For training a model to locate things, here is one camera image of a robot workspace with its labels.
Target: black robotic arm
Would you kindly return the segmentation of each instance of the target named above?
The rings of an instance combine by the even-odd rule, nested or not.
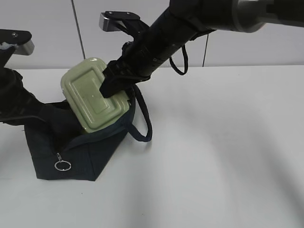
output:
[[[104,31],[128,33],[132,28],[128,34],[134,37],[124,45],[122,56],[104,71],[100,92],[110,97],[149,80],[188,41],[215,30],[251,33],[265,23],[304,27],[304,0],[170,0],[151,27],[129,12],[107,11],[102,18]]]

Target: black fabric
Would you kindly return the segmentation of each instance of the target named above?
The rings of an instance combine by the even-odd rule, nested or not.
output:
[[[87,134],[80,134],[79,122],[75,121],[75,115],[67,102],[46,105],[40,114],[48,119],[47,123],[25,125],[26,139],[37,178],[95,181],[128,132],[138,141],[149,142],[152,139],[152,125],[143,96],[137,86],[134,86],[128,95],[128,112],[107,128]],[[147,122],[146,136],[141,135],[132,124],[135,99]],[[63,160],[72,164],[71,170],[55,169],[58,153]]]

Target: bag handle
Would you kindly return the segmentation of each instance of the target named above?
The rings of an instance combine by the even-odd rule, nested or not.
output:
[[[148,112],[148,108],[147,105],[144,101],[143,95],[140,91],[140,89],[137,87],[137,85],[133,86],[133,90],[134,90],[134,94],[135,94],[135,98],[138,102],[138,105],[142,111],[142,114],[144,116],[144,119],[147,123],[147,128],[148,128],[148,132],[146,136],[143,136],[138,130],[137,128],[133,125],[133,123],[125,123],[124,127],[126,128],[126,130],[130,133],[130,135],[136,139],[139,142],[150,142],[152,140],[152,124],[151,124],[151,120],[149,117],[149,112]]]

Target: white table surface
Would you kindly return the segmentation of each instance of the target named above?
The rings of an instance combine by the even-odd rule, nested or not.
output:
[[[19,72],[63,99],[66,70]],[[159,69],[140,84],[153,141],[127,136],[96,182],[36,179],[23,127],[1,124],[0,227],[304,227],[303,87],[304,66]]]

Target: green container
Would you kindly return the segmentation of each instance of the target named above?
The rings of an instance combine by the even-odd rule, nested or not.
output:
[[[61,79],[66,100],[87,133],[114,124],[129,110],[129,97],[121,91],[110,98],[99,92],[105,76],[104,61],[89,58],[70,69]]]

